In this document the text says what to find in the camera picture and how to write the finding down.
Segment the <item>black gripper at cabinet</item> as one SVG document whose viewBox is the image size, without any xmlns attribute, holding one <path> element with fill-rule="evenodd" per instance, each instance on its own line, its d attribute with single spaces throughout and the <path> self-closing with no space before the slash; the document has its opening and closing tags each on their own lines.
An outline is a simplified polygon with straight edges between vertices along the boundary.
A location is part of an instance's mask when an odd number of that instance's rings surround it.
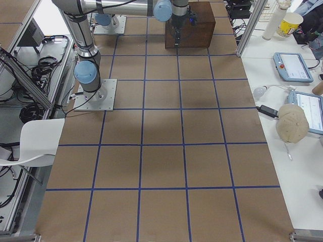
<svg viewBox="0 0 323 242">
<path fill-rule="evenodd" d="M 196 25 L 196 13 L 191 10 L 191 7 L 175 7 L 170 18 L 170 25 L 170 34 L 174 38 L 174 47 L 179 47 L 185 26 Z"/>
</svg>

